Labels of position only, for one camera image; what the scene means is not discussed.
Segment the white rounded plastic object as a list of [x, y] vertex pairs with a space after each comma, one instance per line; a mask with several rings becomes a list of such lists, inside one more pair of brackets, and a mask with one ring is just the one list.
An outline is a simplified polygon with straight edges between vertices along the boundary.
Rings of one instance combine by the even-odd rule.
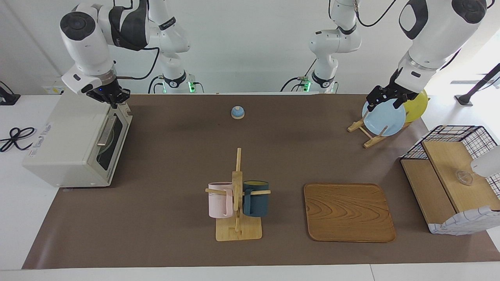
[[483, 177], [489, 178], [500, 173], [500, 146], [496, 146], [470, 163], [472, 171]]

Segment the wooden serving tray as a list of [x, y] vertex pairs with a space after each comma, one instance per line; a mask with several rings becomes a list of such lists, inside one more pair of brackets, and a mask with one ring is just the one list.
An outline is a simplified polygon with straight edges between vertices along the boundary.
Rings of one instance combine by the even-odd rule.
[[390, 243], [396, 231], [382, 188], [374, 183], [307, 183], [307, 231], [318, 242]]

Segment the black stand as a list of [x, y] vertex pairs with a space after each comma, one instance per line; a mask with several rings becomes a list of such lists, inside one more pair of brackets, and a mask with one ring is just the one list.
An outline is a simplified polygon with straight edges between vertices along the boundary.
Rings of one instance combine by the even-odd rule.
[[455, 100], [462, 106], [472, 106], [473, 104], [470, 102], [471, 97], [483, 88], [486, 89], [485, 85], [498, 73], [500, 73], [500, 63], [479, 80], [466, 94], [455, 95]]
[[0, 105], [15, 105], [20, 99], [20, 94], [15, 94], [9, 86], [0, 80]]

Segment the pale green plate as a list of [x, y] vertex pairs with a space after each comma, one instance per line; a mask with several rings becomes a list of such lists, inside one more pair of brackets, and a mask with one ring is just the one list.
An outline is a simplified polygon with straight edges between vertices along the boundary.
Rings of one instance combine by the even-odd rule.
[[104, 154], [110, 147], [111, 147], [111, 144], [114, 140], [114, 129], [111, 131], [108, 139], [106, 140], [106, 143], [104, 146], [100, 146], [100, 149], [98, 151], [98, 156], [97, 156], [97, 159], [99, 159], [99, 157]]

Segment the wooden mug tree stand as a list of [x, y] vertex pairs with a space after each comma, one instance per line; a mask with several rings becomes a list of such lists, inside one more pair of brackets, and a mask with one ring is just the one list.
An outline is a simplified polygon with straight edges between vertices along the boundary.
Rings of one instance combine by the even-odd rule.
[[[243, 172], [241, 171], [241, 148], [237, 148], [236, 169], [232, 172], [232, 189], [208, 187], [205, 192], [209, 195], [224, 196], [225, 217], [216, 218], [215, 237], [218, 242], [236, 240], [257, 240], [263, 236], [261, 218], [249, 217], [243, 213]], [[230, 209], [233, 216], [226, 216]]]

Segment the dark teal mug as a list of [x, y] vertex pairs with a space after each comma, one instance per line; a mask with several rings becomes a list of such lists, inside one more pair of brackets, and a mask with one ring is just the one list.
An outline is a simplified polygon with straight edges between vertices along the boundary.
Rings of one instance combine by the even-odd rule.
[[253, 191], [269, 190], [269, 183], [262, 180], [246, 180], [243, 182], [243, 214], [249, 217], [265, 217], [268, 215], [268, 194], [252, 195]]

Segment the small clear glass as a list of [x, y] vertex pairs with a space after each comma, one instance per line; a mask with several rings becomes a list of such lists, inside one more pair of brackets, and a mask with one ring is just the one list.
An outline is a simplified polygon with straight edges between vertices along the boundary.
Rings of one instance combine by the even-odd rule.
[[456, 173], [459, 182], [466, 186], [472, 186], [474, 182], [473, 174], [468, 171], [458, 170]]

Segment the brown table mat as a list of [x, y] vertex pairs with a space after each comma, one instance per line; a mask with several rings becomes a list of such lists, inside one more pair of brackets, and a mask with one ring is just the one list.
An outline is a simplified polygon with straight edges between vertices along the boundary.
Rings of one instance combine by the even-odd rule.
[[[348, 133], [360, 94], [134, 95], [133, 120], [105, 189], [60, 189], [24, 269], [466, 263], [499, 261], [485, 231], [431, 234], [398, 158], [427, 133], [422, 121], [373, 148]], [[243, 119], [231, 110], [241, 106]], [[230, 180], [242, 148], [245, 180], [270, 183], [259, 240], [217, 242], [208, 183]], [[374, 183], [386, 196], [390, 243], [316, 242], [307, 183]]]

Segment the yellow plate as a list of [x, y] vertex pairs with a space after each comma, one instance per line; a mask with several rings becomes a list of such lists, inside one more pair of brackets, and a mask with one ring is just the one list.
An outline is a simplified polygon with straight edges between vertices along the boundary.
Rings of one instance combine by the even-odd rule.
[[403, 106], [405, 107], [405, 123], [411, 123], [419, 119], [427, 109], [429, 98], [427, 92], [423, 89], [414, 100], [407, 100]]

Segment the light blue plate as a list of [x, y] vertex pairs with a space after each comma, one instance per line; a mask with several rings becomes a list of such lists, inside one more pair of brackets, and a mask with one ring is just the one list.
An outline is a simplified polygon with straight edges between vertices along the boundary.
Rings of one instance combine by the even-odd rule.
[[382, 134], [383, 137], [388, 137], [398, 133], [405, 124], [406, 111], [404, 106], [394, 108], [393, 103], [396, 99], [391, 99], [377, 105], [372, 112], [368, 112], [369, 104], [366, 101], [361, 116], [366, 113], [368, 115], [364, 119], [365, 127], [373, 134], [379, 135], [387, 126], [387, 129]]

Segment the wooden plate rack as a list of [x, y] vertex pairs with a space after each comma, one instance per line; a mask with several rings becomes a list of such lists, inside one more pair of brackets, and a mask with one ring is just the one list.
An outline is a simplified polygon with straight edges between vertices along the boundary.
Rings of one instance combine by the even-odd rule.
[[349, 133], [352, 133], [355, 130], [360, 130], [368, 137], [368, 140], [363, 144], [364, 149], [368, 149], [386, 139], [388, 136], [383, 136], [383, 134], [389, 128], [389, 126], [385, 126], [379, 134], [372, 135], [371, 133], [368, 132], [368, 127], [366, 126], [364, 121], [366, 119], [367, 114], [368, 112], [366, 112], [366, 114], [360, 120], [353, 122], [352, 125], [347, 128], [347, 131]]

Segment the pink mug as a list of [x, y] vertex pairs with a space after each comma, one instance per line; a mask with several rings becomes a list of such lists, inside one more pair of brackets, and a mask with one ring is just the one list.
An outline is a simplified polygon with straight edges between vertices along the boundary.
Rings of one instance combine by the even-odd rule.
[[208, 194], [208, 214], [216, 219], [229, 218], [234, 215], [233, 184], [231, 182], [209, 183], [211, 190], [220, 190], [224, 194]]

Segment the white toaster oven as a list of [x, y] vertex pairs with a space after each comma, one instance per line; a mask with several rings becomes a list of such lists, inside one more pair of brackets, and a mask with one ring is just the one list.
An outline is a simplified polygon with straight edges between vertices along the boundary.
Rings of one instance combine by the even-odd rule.
[[[113, 109], [85, 95], [64, 93], [22, 166], [57, 188], [107, 187], [131, 122], [127, 103]], [[113, 129], [111, 147], [97, 159]]]

